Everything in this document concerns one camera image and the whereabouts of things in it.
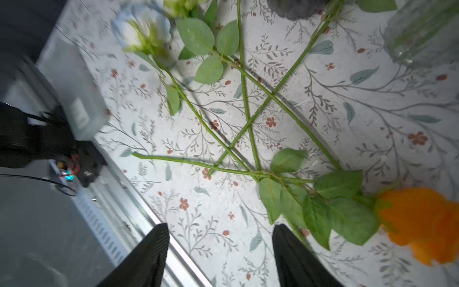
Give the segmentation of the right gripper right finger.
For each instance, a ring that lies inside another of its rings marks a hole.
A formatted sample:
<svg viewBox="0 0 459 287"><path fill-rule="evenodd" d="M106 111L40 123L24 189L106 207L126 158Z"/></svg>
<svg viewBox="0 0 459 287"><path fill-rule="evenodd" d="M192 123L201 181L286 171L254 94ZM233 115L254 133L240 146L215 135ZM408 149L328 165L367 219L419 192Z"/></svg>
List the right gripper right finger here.
<svg viewBox="0 0 459 287"><path fill-rule="evenodd" d="M342 285L284 224L274 227L272 243L281 287Z"/></svg>

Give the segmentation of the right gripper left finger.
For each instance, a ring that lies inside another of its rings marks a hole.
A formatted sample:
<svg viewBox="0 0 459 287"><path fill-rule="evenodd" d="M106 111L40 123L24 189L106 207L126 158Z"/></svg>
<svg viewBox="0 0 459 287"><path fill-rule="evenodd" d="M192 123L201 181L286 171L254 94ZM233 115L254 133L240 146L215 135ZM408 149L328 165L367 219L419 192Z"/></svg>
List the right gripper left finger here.
<svg viewBox="0 0 459 287"><path fill-rule="evenodd" d="M170 235L166 223L155 226L99 287L159 287Z"/></svg>

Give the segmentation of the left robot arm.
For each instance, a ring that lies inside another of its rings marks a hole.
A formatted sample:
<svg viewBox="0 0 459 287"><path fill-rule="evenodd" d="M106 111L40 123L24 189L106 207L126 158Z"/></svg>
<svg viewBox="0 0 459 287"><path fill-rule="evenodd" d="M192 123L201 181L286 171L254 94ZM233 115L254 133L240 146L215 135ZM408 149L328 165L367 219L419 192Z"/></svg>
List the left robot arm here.
<svg viewBox="0 0 459 287"><path fill-rule="evenodd" d="M36 160L67 158L76 147L61 107L35 116L1 103L1 167L23 168Z"/></svg>

